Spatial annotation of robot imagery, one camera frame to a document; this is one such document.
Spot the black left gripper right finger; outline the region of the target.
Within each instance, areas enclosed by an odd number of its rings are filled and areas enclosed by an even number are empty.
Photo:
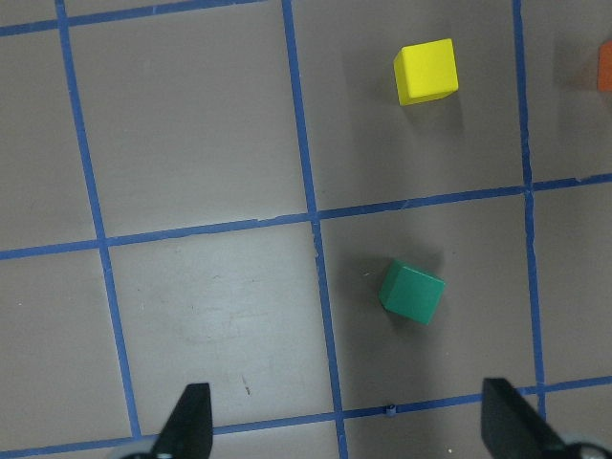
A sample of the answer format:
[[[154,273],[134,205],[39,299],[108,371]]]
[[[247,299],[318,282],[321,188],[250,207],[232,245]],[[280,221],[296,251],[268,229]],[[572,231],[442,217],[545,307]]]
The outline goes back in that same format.
[[[492,458],[564,457],[564,442],[506,379],[483,380],[480,426]]]

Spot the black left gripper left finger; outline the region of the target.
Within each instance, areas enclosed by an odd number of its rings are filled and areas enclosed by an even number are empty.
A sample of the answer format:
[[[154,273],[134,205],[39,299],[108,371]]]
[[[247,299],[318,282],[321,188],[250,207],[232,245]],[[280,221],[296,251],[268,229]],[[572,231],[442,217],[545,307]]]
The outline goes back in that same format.
[[[209,458],[213,444],[210,386],[188,384],[151,449],[153,458]]]

